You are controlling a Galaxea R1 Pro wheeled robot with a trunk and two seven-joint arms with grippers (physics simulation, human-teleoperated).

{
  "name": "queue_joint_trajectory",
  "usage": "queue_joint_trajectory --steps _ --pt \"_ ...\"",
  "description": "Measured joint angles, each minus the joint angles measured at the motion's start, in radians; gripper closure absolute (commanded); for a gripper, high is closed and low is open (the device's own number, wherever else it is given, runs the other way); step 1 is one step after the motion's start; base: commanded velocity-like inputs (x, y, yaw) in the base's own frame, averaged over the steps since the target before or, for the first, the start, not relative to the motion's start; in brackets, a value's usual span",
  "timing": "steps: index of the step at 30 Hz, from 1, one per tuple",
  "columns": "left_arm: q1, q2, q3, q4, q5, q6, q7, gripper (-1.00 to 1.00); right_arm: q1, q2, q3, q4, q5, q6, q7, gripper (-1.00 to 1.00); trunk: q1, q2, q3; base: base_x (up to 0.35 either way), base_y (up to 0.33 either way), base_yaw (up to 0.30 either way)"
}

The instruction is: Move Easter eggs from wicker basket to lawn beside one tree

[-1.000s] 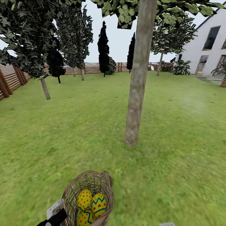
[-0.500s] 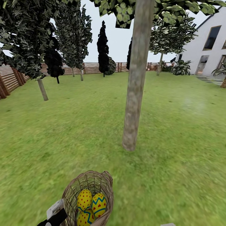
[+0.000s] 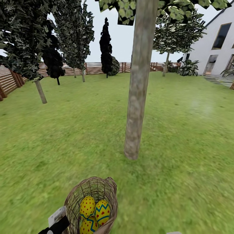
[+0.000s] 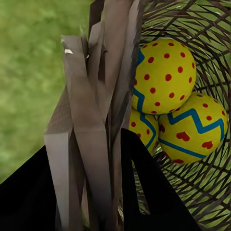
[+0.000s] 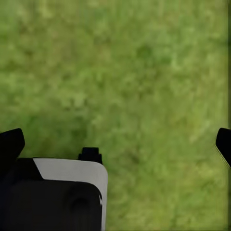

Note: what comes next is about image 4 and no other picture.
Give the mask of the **wicker basket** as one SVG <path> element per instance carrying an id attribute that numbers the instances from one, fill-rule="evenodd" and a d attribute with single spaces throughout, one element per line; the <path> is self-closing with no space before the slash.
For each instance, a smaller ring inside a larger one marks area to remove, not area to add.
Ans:
<path id="1" fill-rule="evenodd" d="M 217 86 L 221 87 L 222 96 L 229 106 L 226 112 L 229 117 L 231 134 L 231 80 L 225 73 L 227 72 L 231 77 L 231 70 L 224 57 L 225 54 L 231 53 L 231 49 L 224 42 L 231 44 L 231 32 L 217 25 L 220 21 L 224 21 L 231 26 L 231 22 L 227 20 L 228 16 L 231 17 L 231 8 L 221 4 L 221 2 L 231 3 L 231 0 L 207 0 L 212 5 L 203 5 L 219 8 L 225 14 L 212 12 L 206 8 L 203 8 L 206 12 L 189 9 L 196 1 L 189 0 L 182 9 L 167 10 L 169 7 L 184 2 L 177 0 L 95 0 L 90 5 L 88 39 L 82 27 L 80 28 L 81 36 L 61 35 L 66 86 L 43 135 L 56 195 L 54 231 L 83 231 L 81 208 L 90 231 L 124 231 L 121 128 L 129 129 L 139 48 L 150 43 L 149 39 L 153 38 L 152 41 L 156 41 L 159 38 L 170 38 L 190 49 L 197 62 L 196 71 L 200 75 L 201 82 L 204 82 L 200 87 L 196 81 L 193 92 L 203 93 L 206 89 L 207 95 L 215 99 L 212 87 L 216 88 L 217 96 Z M 146 9 L 148 4 L 151 6 Z M 102 11 L 103 20 L 101 21 Z M 194 12 L 200 18 L 191 16 L 187 12 Z M 217 20 L 210 21 L 199 13 L 213 14 Z M 167 24 L 145 26 L 147 22 L 154 19 L 168 17 L 172 17 L 172 20 Z M 187 28 L 173 24 L 178 18 L 203 20 L 209 22 L 209 25 L 184 21 L 204 27 L 202 30 L 188 27 L 198 32 L 194 35 Z M 225 36 L 210 29 L 213 26 Z M 199 38 L 202 34 L 209 41 L 213 40 L 218 43 L 207 34 L 207 30 L 221 41 L 221 44 L 227 48 L 226 51 L 216 52 L 215 50 L 218 50 L 216 47 Z M 157 31 L 159 31 L 157 35 L 151 35 Z M 167 31 L 176 32 L 178 35 L 169 34 Z M 220 56 L 223 57 L 227 68 L 222 64 Z M 225 82 L 221 81 L 213 59 L 217 60 Z M 207 63 L 209 61 L 214 70 Z M 202 72 L 197 68 L 198 66 L 201 67 Z M 217 77 L 218 83 L 212 78 L 209 69 Z M 212 85 L 207 74 L 213 81 Z M 228 86 L 228 95 L 224 85 Z M 220 164 L 216 166 L 214 162 L 220 150 L 222 150 L 221 157 L 223 157 L 226 142 L 229 142 L 226 150 L 228 152 L 227 161 L 223 167 L 220 167 Z M 179 167 L 176 163 L 171 170 L 168 170 L 172 166 L 172 160 L 168 160 L 162 150 L 153 155 L 162 172 L 166 172 L 166 178 L 174 180 L 171 186 L 177 191 L 180 199 L 190 191 L 197 190 L 182 202 L 186 205 L 194 200 L 187 206 L 187 209 L 197 207 L 192 217 L 202 231 L 216 231 L 228 224 L 230 225 L 224 231 L 231 231 L 231 214 L 218 216 L 226 209 L 231 211 L 231 199 L 228 204 L 223 202 L 231 194 L 231 181 L 225 184 L 231 176 L 231 169 L 226 169 L 231 160 L 231 155 L 228 157 L 230 148 L 231 137 L 227 139 L 226 134 L 220 147 L 215 149 L 215 156 L 211 163 L 208 161 L 212 153 L 205 160 L 199 160 L 198 166 L 203 164 L 201 169 L 186 179 L 186 175 L 190 173 L 195 162 L 180 164 Z M 182 172 L 177 175 L 176 172 L 184 165 Z M 208 168 L 201 174 L 205 166 Z M 210 180 L 204 187 L 199 188 L 212 168 L 215 168 L 215 171 Z M 187 169 L 187 173 L 181 177 Z M 220 172 L 214 184 L 204 191 L 217 170 Z M 228 174 L 217 182 L 223 172 Z M 135 167 L 133 173 L 135 181 L 140 183 Z M 194 184 L 202 175 L 202 179 Z M 222 181 L 224 182 L 219 191 L 211 195 L 210 192 Z M 183 191 L 189 186 L 192 186 L 190 190 Z M 217 196 L 226 188 L 225 193 L 218 199 Z M 144 192 L 139 189 L 136 192 L 138 203 L 141 205 L 139 206 L 140 213 L 150 215 Z M 194 198 L 199 192 L 202 195 Z M 208 200 L 199 203 L 206 196 Z M 213 209 L 218 205 L 224 208 L 213 218 L 201 221 L 205 215 L 215 212 Z M 225 216 L 227 217 L 218 225 L 209 229 L 205 227 Z"/>

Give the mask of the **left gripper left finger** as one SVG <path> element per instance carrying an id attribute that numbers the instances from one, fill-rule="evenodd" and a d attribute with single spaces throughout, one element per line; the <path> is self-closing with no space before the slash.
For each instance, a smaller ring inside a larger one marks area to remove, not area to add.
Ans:
<path id="1" fill-rule="evenodd" d="M 54 231 L 56 195 L 46 146 L 0 185 L 0 231 Z"/>

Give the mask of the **easter egg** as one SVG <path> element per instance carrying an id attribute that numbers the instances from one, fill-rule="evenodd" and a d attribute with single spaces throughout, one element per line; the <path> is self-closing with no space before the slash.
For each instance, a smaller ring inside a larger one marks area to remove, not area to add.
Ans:
<path id="1" fill-rule="evenodd" d="M 159 125 L 155 115 L 148 116 L 131 109 L 129 130 L 139 136 L 150 153 L 153 152 L 159 136 Z"/>
<path id="2" fill-rule="evenodd" d="M 228 131 L 228 119 L 217 99 L 193 92 L 180 108 L 157 117 L 158 144 L 173 163 L 191 164 L 220 147 Z"/>
<path id="3" fill-rule="evenodd" d="M 132 109 L 160 116 L 180 108 L 193 93 L 196 61 L 182 43 L 159 38 L 139 48 Z"/>

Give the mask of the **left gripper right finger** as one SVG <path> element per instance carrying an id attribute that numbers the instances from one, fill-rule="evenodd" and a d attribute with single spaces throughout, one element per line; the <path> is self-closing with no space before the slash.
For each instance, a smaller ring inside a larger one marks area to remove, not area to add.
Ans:
<path id="1" fill-rule="evenodd" d="M 139 136 L 121 128 L 124 231 L 202 231 Z M 140 213 L 137 170 L 150 215 Z"/>

